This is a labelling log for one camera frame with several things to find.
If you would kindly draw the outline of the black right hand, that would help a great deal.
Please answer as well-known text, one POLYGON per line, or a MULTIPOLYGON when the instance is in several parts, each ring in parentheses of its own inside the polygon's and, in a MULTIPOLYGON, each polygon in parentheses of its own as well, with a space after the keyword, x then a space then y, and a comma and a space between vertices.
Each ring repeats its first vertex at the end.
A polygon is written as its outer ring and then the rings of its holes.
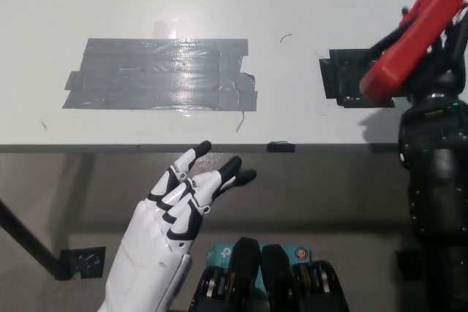
POLYGON ((464 2, 404 81, 403 96, 415 103, 427 93, 460 94, 466 84, 466 48, 467 3, 464 2))

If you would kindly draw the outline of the white and black left hand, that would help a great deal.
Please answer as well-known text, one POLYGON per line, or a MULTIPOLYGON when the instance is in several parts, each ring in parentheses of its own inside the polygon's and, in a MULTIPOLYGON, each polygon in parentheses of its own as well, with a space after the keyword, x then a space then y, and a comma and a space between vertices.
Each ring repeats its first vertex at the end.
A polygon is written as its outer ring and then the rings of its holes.
POLYGON ((206 140, 190 148, 138 202, 113 260, 100 311, 168 311, 192 264, 189 253, 204 216, 231 188, 252 182, 239 156, 217 170, 189 177, 211 149, 206 140))

